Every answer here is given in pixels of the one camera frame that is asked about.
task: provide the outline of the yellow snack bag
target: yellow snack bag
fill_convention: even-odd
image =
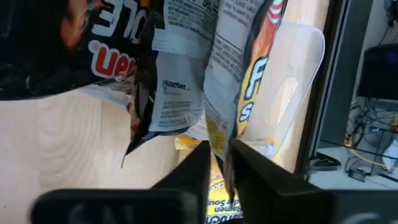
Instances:
[[[225,189],[223,175],[218,167],[215,155],[212,154],[206,224],[221,223],[235,218],[243,218],[241,204],[237,194],[235,194],[231,205]]]
[[[201,141],[186,135],[175,139],[175,148],[180,151],[179,162],[187,157]],[[233,204],[229,201],[229,195],[225,189],[223,174],[218,167],[216,157],[211,153],[210,185],[207,201],[206,224],[217,224],[226,220],[243,218],[241,204],[238,196],[235,196]]]

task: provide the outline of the black snack bag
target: black snack bag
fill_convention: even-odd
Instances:
[[[131,82],[146,1],[1,4],[0,100],[40,98],[93,83]]]

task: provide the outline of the black device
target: black device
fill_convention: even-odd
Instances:
[[[358,96],[398,100],[398,44],[384,44],[367,49]]]
[[[322,190],[234,140],[234,183],[244,218],[217,223],[392,223],[397,191]],[[41,196],[32,224],[211,223],[210,146],[203,141],[149,190],[58,190]]]

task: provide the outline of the desk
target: desk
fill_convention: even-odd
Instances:
[[[329,0],[289,0],[286,18],[322,28]],[[282,147],[281,165],[293,171],[307,104]],[[146,188],[177,163],[173,137],[134,151],[122,108],[71,91],[43,100],[0,102],[0,220],[27,223],[29,205],[52,189]]]

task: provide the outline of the ramen package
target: ramen package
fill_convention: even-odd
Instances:
[[[180,151],[180,155],[184,155],[182,158],[180,158],[180,156],[178,157],[179,162],[182,162],[182,160],[187,157],[200,142],[201,141],[199,140],[184,135],[175,138],[175,149]],[[238,196],[235,196],[232,201],[229,200],[229,195],[224,184],[223,174],[221,173],[216,157],[212,154],[206,223],[217,224],[242,217],[243,211]]]
[[[248,125],[284,6],[285,0],[220,5],[204,91],[210,146],[222,159]]]
[[[131,96],[127,154],[159,135],[185,132],[203,114],[203,79],[218,1],[150,2]]]
[[[1,4],[0,100],[40,98],[94,83],[131,91],[146,0]]]

